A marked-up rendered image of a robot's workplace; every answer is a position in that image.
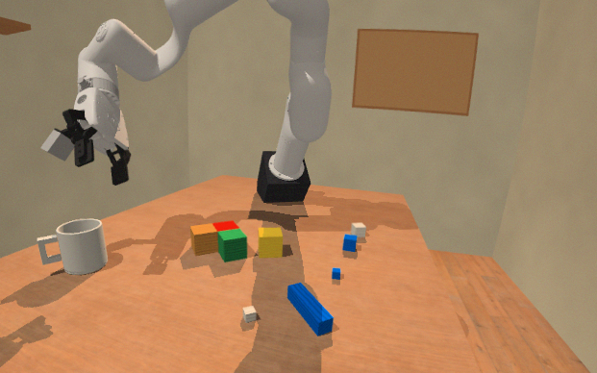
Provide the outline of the grey mug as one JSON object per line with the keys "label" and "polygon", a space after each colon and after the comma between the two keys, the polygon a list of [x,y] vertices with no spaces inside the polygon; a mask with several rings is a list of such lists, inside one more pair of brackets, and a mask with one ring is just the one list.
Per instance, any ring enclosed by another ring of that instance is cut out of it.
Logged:
{"label": "grey mug", "polygon": [[[96,229],[94,229],[95,227]],[[84,231],[86,233],[81,233]],[[37,239],[42,265],[62,261],[66,273],[83,275],[99,270],[107,263],[108,255],[103,224],[100,220],[70,221],[59,226],[56,232],[56,235]],[[77,235],[64,235],[63,233],[77,233]],[[47,256],[45,244],[53,242],[59,242],[61,253]]]}

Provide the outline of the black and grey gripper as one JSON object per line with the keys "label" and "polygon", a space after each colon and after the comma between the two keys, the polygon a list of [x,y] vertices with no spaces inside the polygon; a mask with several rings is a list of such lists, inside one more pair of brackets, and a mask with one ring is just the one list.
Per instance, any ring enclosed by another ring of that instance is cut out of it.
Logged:
{"label": "black and grey gripper", "polygon": [[[112,184],[115,186],[129,181],[127,164],[131,157],[125,121],[119,106],[119,99],[113,92],[89,87],[77,95],[74,110],[62,112],[66,128],[72,135],[71,142],[75,144],[75,165],[80,167],[93,162],[94,148],[109,157]],[[117,150],[113,151],[112,147]],[[119,154],[121,159],[116,161],[115,154]]]}

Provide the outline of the red cube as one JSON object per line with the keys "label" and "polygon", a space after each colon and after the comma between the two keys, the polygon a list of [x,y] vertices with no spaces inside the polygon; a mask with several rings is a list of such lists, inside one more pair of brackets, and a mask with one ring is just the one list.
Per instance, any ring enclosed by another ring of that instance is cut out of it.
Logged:
{"label": "red cube", "polygon": [[217,232],[219,231],[226,231],[232,229],[239,229],[237,224],[234,221],[227,221],[227,222],[219,222],[219,223],[212,223],[214,228]]}

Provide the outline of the yellow cube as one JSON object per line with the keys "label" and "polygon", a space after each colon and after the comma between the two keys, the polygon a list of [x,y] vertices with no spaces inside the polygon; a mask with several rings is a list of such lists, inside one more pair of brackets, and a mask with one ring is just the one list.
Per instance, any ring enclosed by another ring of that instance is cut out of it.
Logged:
{"label": "yellow cube", "polygon": [[259,258],[281,258],[283,234],[281,228],[259,228]]}

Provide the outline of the green cube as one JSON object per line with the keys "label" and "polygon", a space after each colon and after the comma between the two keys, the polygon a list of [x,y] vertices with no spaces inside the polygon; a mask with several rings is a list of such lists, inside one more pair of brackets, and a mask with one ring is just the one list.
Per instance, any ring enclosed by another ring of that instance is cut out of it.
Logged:
{"label": "green cube", "polygon": [[224,262],[247,259],[247,236],[240,229],[217,232],[218,253]]}

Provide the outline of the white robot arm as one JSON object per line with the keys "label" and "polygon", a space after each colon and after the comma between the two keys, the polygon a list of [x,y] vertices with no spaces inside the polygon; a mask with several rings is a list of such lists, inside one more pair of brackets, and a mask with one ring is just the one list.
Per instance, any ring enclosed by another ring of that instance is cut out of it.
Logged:
{"label": "white robot arm", "polygon": [[[159,77],[182,57],[196,26],[236,1],[164,0],[173,33],[156,51],[121,21],[104,22],[88,47],[79,54],[78,94],[96,87],[113,92],[119,99],[117,67],[142,82]],[[309,143],[320,139],[328,125],[332,88],[325,53],[330,10],[327,0],[266,1],[291,22],[290,94],[277,156],[270,158],[269,169],[277,178],[293,181],[303,175],[303,159]],[[288,116],[290,97],[291,117]],[[61,131],[55,128],[41,149],[65,161],[75,146],[71,138],[67,128]]]}

